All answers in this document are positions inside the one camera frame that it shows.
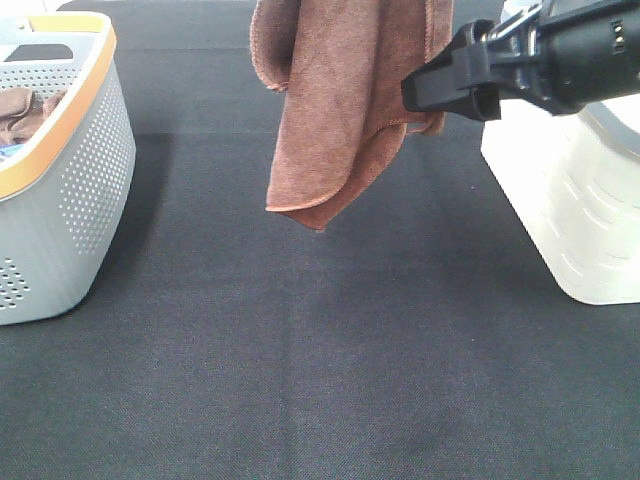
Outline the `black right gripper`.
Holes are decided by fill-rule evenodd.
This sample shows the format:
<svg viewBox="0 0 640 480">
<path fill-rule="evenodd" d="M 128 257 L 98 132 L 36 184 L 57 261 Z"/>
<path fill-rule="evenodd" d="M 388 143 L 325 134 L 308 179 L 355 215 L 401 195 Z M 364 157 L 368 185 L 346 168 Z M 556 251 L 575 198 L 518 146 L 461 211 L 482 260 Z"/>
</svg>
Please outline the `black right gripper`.
<svg viewBox="0 0 640 480">
<path fill-rule="evenodd" d="M 539 1 L 494 26 L 463 25 L 405 77 L 404 108 L 486 122 L 501 118 L 500 92 L 554 115 L 639 92 L 637 1 Z"/>
</svg>

